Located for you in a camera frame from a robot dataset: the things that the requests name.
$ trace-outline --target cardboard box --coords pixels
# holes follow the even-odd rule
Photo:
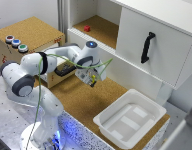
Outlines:
[[[21,54],[18,52],[18,49],[14,49],[11,45],[6,44],[5,38],[8,35],[13,35],[15,39],[21,40],[22,44],[26,44],[29,49],[28,53]],[[24,55],[40,52],[54,43],[59,43],[59,46],[62,46],[65,43],[65,35],[36,17],[31,17],[2,28],[0,29],[0,66],[7,60],[14,60],[20,63]],[[64,61],[58,67],[63,68],[65,65],[72,66],[67,61]],[[71,72],[62,78],[54,72],[48,73],[47,87],[51,88],[73,73]]]

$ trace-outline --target brown countertop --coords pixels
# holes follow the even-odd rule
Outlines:
[[[109,78],[103,82],[98,81],[95,87],[91,88],[72,75],[50,90],[62,102],[69,114],[115,149],[119,149],[100,133],[93,118],[127,92],[127,89]],[[166,114],[132,150],[141,150],[168,119],[169,115]]]

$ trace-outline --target green cable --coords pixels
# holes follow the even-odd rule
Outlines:
[[[75,64],[74,62],[70,61],[69,59],[66,59],[66,58],[63,58],[62,56],[59,56],[59,55],[55,55],[55,54],[48,54],[48,56],[56,56],[56,57],[60,57],[64,60],[67,60],[68,62],[72,63],[73,65],[75,66],[78,66],[78,67],[81,67],[81,68],[84,68],[84,69],[94,69],[94,68],[97,68],[97,67],[100,67],[102,65],[105,65],[105,68],[102,70],[102,72],[99,74],[99,77],[101,78],[101,74],[104,72],[104,70],[107,68],[107,66],[111,63],[111,61],[113,60],[113,58],[109,59],[108,61],[104,62],[103,64],[100,64],[100,65],[95,65],[95,66],[91,66],[91,67],[84,67],[84,66],[80,66],[78,64]],[[38,74],[38,79],[39,79],[39,100],[38,100],[38,106],[37,106],[37,110],[36,110],[36,117],[35,117],[35,121],[34,121],[34,125],[33,125],[33,128],[31,130],[31,133],[29,135],[29,139],[27,141],[27,146],[26,146],[26,150],[28,148],[28,145],[29,145],[29,140],[31,138],[31,135],[33,133],[33,130],[34,130],[34,127],[36,125],[36,121],[37,121],[37,117],[38,117],[38,110],[39,110],[39,107],[40,107],[40,101],[41,101],[41,79],[40,79],[40,66],[41,66],[41,62],[42,62],[43,58],[40,59],[40,62],[39,62],[39,66],[38,66],[38,70],[39,70],[39,74]]]

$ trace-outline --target empty plastic container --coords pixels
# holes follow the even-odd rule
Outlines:
[[[132,149],[165,113],[165,108],[132,89],[93,120],[118,147]]]

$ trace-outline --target red object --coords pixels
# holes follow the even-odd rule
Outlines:
[[[90,26],[88,26],[88,25],[84,26],[84,31],[89,32],[90,31]]]

